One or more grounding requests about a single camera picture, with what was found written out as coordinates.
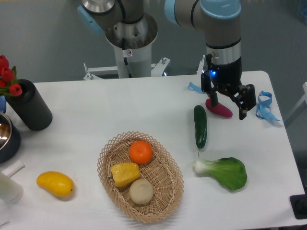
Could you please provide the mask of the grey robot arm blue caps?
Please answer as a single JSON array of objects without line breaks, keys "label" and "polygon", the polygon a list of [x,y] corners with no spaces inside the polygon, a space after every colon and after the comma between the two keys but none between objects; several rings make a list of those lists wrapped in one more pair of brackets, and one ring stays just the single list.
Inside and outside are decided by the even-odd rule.
[{"label": "grey robot arm blue caps", "polygon": [[[241,83],[241,5],[237,0],[167,0],[165,15],[172,23],[205,34],[206,71],[201,88],[217,106],[217,94],[229,97],[244,119],[256,105],[252,84]],[[152,43],[158,34],[155,19],[142,0],[84,0],[77,9],[87,28],[104,34],[113,46],[120,78],[152,75]]]}]

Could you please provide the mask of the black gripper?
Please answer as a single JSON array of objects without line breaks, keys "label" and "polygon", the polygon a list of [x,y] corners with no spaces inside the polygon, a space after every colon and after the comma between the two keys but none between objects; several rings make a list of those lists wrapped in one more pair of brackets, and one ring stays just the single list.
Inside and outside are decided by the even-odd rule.
[{"label": "black gripper", "polygon": [[247,112],[256,106],[256,94],[253,84],[241,83],[241,58],[225,65],[214,64],[212,54],[207,54],[205,60],[207,70],[201,74],[201,90],[207,93],[211,106],[218,104],[218,91],[230,97],[238,106],[240,120],[246,118]]}]

